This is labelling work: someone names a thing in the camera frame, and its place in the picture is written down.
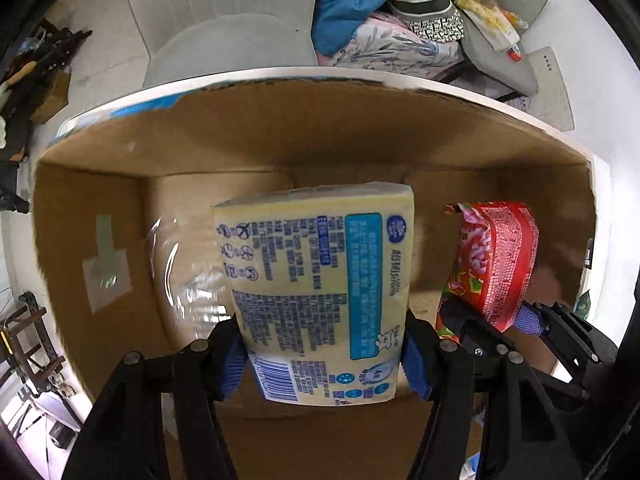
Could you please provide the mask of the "floral cloth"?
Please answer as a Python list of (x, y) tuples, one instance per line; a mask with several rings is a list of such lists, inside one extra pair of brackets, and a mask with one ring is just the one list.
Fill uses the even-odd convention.
[(440, 44), (414, 34), (398, 18), (375, 13), (334, 55), (316, 51), (321, 66), (380, 70), (435, 79), (463, 60), (460, 44)]

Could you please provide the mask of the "red snack packet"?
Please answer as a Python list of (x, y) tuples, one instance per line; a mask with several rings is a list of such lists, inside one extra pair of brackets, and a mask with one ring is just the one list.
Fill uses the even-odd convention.
[(464, 300), (499, 332), (515, 324), (532, 277), (539, 230), (529, 206), (498, 200), (452, 203), (459, 245), (441, 300)]

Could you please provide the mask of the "cardboard box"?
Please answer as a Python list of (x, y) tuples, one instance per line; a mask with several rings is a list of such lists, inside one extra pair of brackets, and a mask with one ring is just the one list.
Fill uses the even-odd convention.
[(66, 120), (40, 270), (93, 406), (67, 479), (579, 479), (592, 155), (469, 91), (243, 70)]

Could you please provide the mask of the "yellow snack bag on cushion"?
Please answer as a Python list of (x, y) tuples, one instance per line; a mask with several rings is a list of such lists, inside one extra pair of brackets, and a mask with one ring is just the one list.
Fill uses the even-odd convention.
[(521, 61), (520, 32), (528, 29), (528, 23), (518, 14), (503, 8), (497, 0), (454, 0), (454, 4), (495, 51), (505, 53), (514, 62)]

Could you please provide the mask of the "yellow tissue pack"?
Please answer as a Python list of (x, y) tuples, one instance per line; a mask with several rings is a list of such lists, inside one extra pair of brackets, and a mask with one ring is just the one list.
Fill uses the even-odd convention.
[(396, 394), (414, 195), (370, 182), (235, 198), (213, 209), (221, 266), (264, 397), (309, 406)]

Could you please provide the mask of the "grey seat cushion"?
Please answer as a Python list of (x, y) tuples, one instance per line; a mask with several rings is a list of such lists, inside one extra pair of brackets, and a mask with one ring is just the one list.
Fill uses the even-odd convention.
[(533, 96), (538, 82), (522, 36), (548, 0), (454, 0), (464, 25), (465, 59), (481, 74), (518, 96)]

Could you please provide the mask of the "black rack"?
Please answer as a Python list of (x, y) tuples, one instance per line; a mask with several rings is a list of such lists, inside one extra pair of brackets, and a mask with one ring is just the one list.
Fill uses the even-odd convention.
[(66, 379), (63, 368), (66, 359), (52, 342), (46, 323), (47, 309), (38, 304), (32, 292), (23, 292), (16, 300), (16, 308), (1, 319), (1, 385), (17, 380), (17, 396), (27, 404), (12, 431), (22, 432), (22, 423), (30, 412), (40, 412), (63, 430), (58, 434), (80, 433), (84, 423), (70, 399), (76, 388)]

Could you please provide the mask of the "black bag pile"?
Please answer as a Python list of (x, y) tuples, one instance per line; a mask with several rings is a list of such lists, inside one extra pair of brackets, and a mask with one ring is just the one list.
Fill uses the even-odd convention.
[(70, 63), (92, 35), (72, 32), (43, 20), (1, 79), (1, 209), (19, 214), (30, 203), (17, 192), (17, 174), (29, 159), (34, 128), (46, 124), (68, 104)]

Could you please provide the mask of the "grey chair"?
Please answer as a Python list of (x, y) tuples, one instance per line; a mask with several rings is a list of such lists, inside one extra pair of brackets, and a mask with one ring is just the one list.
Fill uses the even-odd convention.
[(314, 66), (316, 0), (128, 0), (150, 55), (144, 85), (265, 67)]

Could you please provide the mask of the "patterned cap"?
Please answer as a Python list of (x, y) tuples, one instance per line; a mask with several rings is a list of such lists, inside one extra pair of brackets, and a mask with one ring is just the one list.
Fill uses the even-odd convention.
[(462, 17), (452, 0), (390, 0), (390, 8), (416, 36), (439, 44), (460, 41)]

